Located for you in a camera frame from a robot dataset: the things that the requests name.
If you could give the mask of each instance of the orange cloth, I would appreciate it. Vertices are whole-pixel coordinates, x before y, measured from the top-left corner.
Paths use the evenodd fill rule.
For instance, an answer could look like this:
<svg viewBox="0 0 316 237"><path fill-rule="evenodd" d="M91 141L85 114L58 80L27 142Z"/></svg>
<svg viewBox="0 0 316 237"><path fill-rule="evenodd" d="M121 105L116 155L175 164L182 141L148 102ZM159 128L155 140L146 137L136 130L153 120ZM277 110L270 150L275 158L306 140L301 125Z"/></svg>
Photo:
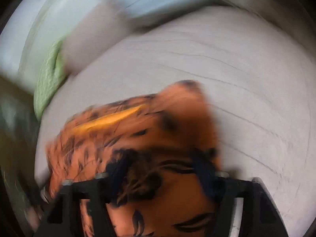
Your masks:
<svg viewBox="0 0 316 237"><path fill-rule="evenodd" d="M107 209L118 236L204 236L216 204L203 193L189 151L214 154L218 140L199 84L177 82L160 93L88 108L47 146L52 198L64 179L84 181L115 167L134 149L122 189ZM81 203L85 236L93 236L89 200Z"/></svg>

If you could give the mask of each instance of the screw head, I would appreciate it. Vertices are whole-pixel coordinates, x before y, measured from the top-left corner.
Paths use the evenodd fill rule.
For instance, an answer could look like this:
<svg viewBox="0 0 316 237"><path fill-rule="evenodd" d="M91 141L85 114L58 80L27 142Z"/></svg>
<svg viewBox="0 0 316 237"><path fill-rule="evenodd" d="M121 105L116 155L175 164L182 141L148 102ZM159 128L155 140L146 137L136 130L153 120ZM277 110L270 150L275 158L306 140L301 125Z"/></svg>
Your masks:
<svg viewBox="0 0 316 237"><path fill-rule="evenodd" d="M103 173L96 173L94 178L101 179L101 178L106 178L108 176L109 176L109 174L107 172L103 172Z"/></svg>
<svg viewBox="0 0 316 237"><path fill-rule="evenodd" d="M72 185L72 183L73 183L72 179L65 179L62 185Z"/></svg>
<svg viewBox="0 0 316 237"><path fill-rule="evenodd" d="M224 178L228 178L229 177L229 174L227 172L225 172L225 171L216 171L215 175L218 176L218 177L224 177Z"/></svg>

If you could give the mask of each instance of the green towel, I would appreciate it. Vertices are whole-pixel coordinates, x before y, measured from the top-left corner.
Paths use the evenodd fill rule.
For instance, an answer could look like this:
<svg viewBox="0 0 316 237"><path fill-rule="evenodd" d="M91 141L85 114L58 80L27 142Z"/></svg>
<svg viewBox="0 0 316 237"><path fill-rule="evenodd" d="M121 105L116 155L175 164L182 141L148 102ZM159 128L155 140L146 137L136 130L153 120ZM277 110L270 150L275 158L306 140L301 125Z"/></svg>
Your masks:
<svg viewBox="0 0 316 237"><path fill-rule="evenodd" d="M64 71L64 62L60 54L62 40L56 41L44 60L34 92L34 111L38 120L49 105L56 91L64 83L67 75Z"/></svg>

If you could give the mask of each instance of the black pattern on fabric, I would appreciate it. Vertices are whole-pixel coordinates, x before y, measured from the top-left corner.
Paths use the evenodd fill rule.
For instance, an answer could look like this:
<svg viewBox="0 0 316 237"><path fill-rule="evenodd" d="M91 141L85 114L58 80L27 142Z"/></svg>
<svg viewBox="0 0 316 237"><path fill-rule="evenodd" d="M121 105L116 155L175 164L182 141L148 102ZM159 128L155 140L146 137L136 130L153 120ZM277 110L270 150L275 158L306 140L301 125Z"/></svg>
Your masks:
<svg viewBox="0 0 316 237"><path fill-rule="evenodd" d="M189 91L196 92L200 90L198 84L193 80L181 80L179 83L184 85Z"/></svg>
<svg viewBox="0 0 316 237"><path fill-rule="evenodd" d="M213 159L213 158L215 158L216 157L216 155L217 155L217 150L216 150L216 148L209 148L208 150L207 150L207 152L206 152L206 157L208 158L208 159Z"/></svg>
<svg viewBox="0 0 316 237"><path fill-rule="evenodd" d="M64 155L66 155L67 153L73 153L74 149L75 149L75 137L71 136L63 147Z"/></svg>
<svg viewBox="0 0 316 237"><path fill-rule="evenodd" d="M121 139L122 135L116 136L114 138L112 138L111 140L107 141L104 143L103 147L111 147L114 144L116 144L118 142L119 139Z"/></svg>
<svg viewBox="0 0 316 237"><path fill-rule="evenodd" d="M162 169L172 171L179 174L193 174L193 166L190 162L180 161L180 160L168 160L162 161L158 164Z"/></svg>
<svg viewBox="0 0 316 237"><path fill-rule="evenodd" d="M180 232L193 233L205 228L212 220L214 213L204 213L185 222L172 225Z"/></svg>
<svg viewBox="0 0 316 237"><path fill-rule="evenodd" d="M134 167L134 170L130 170L124 177L117 199L112 200L111 204L115 207L124 205L127 201L153 199L156 191L162 184L162 177L158 172L151 172L149 166L147 166L148 172L145 175L137 175L137 171L141 165L146 165L147 163L151 164L151 158L148 155L141 154L132 149L120 149L112 152L112 156L105 167L105 171L108 172L109 175L115 172L123 153L126 152L128 152L132 158L132 167Z"/></svg>
<svg viewBox="0 0 316 237"><path fill-rule="evenodd" d="M135 210L132 221L133 221L133 226L134 226L134 236L142 236L145 230L145 222L144 222L144 218L142 214L138 210Z"/></svg>
<svg viewBox="0 0 316 237"><path fill-rule="evenodd" d="M95 119L97 119L98 117L99 117L99 113L93 112L93 113L91 114L91 116L89 117L89 120L95 120Z"/></svg>
<svg viewBox="0 0 316 237"><path fill-rule="evenodd" d="M84 141L85 141L84 139L78 141L78 142L75 144L75 148L78 149L81 145L83 145Z"/></svg>
<svg viewBox="0 0 316 237"><path fill-rule="evenodd" d="M87 207L87 214L88 214L89 216L91 216L90 201L87 201L87 202L86 202L86 207Z"/></svg>
<svg viewBox="0 0 316 237"><path fill-rule="evenodd" d="M160 116L160 126L162 127L162 129L167 130L169 132L175 132L177 130L177 124L169 112L157 111L156 113Z"/></svg>
<svg viewBox="0 0 316 237"><path fill-rule="evenodd" d="M148 129L143 129L143 130L140 130L136 133L133 133L131 134L131 137L138 137L138 136L142 136L142 135L145 135L147 133Z"/></svg>

